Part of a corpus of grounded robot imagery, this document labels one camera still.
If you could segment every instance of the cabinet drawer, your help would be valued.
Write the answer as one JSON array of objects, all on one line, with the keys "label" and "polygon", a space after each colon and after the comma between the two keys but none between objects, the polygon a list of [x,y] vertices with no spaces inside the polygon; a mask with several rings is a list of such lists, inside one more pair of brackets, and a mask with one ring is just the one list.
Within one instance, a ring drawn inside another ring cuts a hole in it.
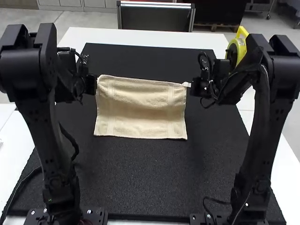
[{"label": "cabinet drawer", "polygon": [[80,0],[60,0],[61,6],[73,6],[73,7],[80,7],[81,2]]},{"label": "cabinet drawer", "polygon": [[38,0],[41,6],[60,6],[59,0]]},{"label": "cabinet drawer", "polygon": [[84,6],[105,8],[105,0],[84,0]]},{"label": "cabinet drawer", "polygon": [[117,0],[105,0],[106,8],[116,8]]}]

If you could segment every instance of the floor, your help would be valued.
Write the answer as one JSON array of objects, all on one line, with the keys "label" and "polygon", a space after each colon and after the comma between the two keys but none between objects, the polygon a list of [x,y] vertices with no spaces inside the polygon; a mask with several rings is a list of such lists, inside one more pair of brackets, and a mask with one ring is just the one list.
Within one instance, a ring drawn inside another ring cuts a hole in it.
[{"label": "floor", "polygon": [[[0,37],[9,24],[24,23],[29,30],[37,31],[40,23],[55,23],[58,30],[58,42],[71,26],[93,28],[117,28],[117,15],[93,12],[61,12],[26,9],[0,8]],[[293,21],[286,16],[273,13],[270,20],[264,14],[246,14],[241,23],[249,33],[262,33],[267,39],[273,34],[285,34],[300,49],[300,30],[292,29]],[[207,28],[195,29],[195,32],[210,32]],[[217,29],[230,41],[235,34],[230,29]],[[5,94],[0,93],[0,103],[8,103]],[[300,100],[296,101],[290,112],[283,134],[300,160]]]}]

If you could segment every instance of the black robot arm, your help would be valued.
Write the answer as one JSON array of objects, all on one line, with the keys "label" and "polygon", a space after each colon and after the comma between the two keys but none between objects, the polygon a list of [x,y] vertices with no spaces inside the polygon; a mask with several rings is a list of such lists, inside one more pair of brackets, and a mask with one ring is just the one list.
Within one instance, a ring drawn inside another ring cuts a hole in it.
[{"label": "black robot arm", "polygon": [[81,218],[79,182],[62,141],[55,102],[95,94],[96,79],[88,74],[85,57],[79,56],[77,71],[75,50],[58,49],[56,40],[52,23],[41,24],[37,33],[9,25],[0,40],[0,90],[15,102],[29,127],[43,169],[49,219],[76,225]]},{"label": "black robot arm", "polygon": [[[300,53],[286,36],[275,35],[268,43],[262,35],[250,34],[246,43],[247,54],[233,71],[229,60],[210,61],[200,54],[201,75],[190,90],[191,95],[210,99],[211,106],[235,105],[250,86],[255,89],[247,151],[225,223],[232,225],[267,223],[272,166],[285,119],[300,91]],[[214,218],[216,224],[224,223]]]}]

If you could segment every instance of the black foam mat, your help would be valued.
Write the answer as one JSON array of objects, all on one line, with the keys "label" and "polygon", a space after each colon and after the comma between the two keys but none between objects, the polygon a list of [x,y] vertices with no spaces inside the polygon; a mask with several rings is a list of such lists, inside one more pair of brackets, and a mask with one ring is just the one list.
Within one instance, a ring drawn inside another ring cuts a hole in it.
[{"label": "black foam mat", "polygon": [[[199,75],[201,50],[86,44],[93,74],[182,83]],[[214,58],[212,50],[206,53]],[[93,136],[97,106],[94,96],[79,103],[57,104],[58,117],[77,140],[75,167],[81,205],[105,207],[111,214],[187,218],[203,211],[202,199],[229,201],[235,173],[244,158],[248,134],[236,106],[203,109],[187,96],[188,140],[152,140]],[[67,144],[70,154],[72,147]],[[34,151],[23,178],[39,165]],[[10,215],[43,208],[42,175],[35,177],[13,205]],[[217,204],[211,210],[230,210]],[[267,219],[285,224],[272,194]]]}]

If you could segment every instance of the towel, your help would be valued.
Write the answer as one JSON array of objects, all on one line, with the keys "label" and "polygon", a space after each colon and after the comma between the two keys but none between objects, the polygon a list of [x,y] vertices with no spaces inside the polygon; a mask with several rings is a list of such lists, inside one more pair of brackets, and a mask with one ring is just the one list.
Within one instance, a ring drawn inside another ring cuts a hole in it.
[{"label": "towel", "polygon": [[187,139],[186,96],[179,83],[101,75],[94,135]]}]

